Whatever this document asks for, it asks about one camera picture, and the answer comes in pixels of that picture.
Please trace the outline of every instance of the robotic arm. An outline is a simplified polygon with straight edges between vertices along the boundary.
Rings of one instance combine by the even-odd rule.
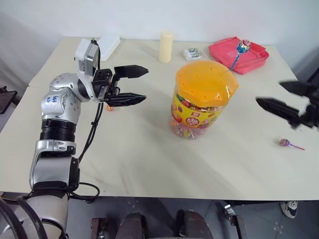
[[[293,129],[301,124],[307,127],[319,127],[319,87],[299,81],[281,82],[280,85],[290,93],[309,98],[306,111],[300,116],[299,110],[287,106],[274,98],[257,97],[257,103],[266,111],[288,121]]]
[[[129,106],[146,98],[134,93],[120,93],[117,84],[123,77],[137,78],[148,70],[136,65],[115,67],[114,74],[110,69],[100,69],[100,50],[96,41],[82,39],[75,52],[75,60],[77,74],[57,76],[41,102],[42,132],[35,145],[29,177],[32,191],[26,202],[40,218],[50,239],[66,237],[68,199],[79,186],[81,159],[73,155],[76,151],[74,132],[81,103],[92,100],[101,104],[99,109],[102,110],[103,102],[112,107]],[[36,224],[25,210],[18,208],[15,214],[27,236],[37,238]],[[12,236],[8,225],[0,239]]]

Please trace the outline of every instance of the orange jar lid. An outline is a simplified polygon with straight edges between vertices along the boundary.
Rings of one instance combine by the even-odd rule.
[[[177,92],[198,107],[225,106],[238,88],[236,77],[215,61],[195,61],[180,68]]]

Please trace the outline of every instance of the pink basket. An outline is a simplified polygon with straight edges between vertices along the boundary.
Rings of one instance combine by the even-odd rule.
[[[230,69],[237,55],[236,48],[239,42],[240,39],[237,37],[230,37],[218,41],[209,46],[210,55]],[[268,57],[269,54],[264,47],[251,42],[250,50],[239,57],[233,70],[242,75],[246,74],[263,66]]]

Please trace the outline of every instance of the white table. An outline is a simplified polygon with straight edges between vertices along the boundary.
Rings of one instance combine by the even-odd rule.
[[[41,130],[40,101],[52,78],[75,72],[72,59],[79,41],[64,38],[58,44],[2,130],[0,191],[29,191],[29,169]],[[136,106],[103,112],[94,142],[81,162],[81,181],[96,184],[102,196],[319,199],[316,129],[301,126],[292,130],[285,120],[264,111],[255,101],[256,96],[272,96],[301,110],[308,103],[278,84],[296,78],[275,47],[267,47],[270,57],[265,66],[243,76],[236,74],[238,91],[203,137],[186,140],[170,131],[175,74],[186,63],[182,50],[198,47],[211,59],[208,45],[175,42],[172,61],[162,64],[157,60],[158,42],[122,40],[101,68],[126,64],[148,68],[150,73],[141,78],[119,82],[122,92],[145,94],[147,99]],[[93,102],[81,106],[77,156],[96,107]],[[126,135],[125,139],[118,132]],[[306,150],[280,147],[280,138]],[[78,193],[94,191],[80,187]]]

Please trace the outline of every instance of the person's shoe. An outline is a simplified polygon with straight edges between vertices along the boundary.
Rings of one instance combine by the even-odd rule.
[[[297,206],[298,201],[289,201],[289,202],[281,202],[280,208],[281,211],[285,214],[288,218],[295,218],[297,215]]]

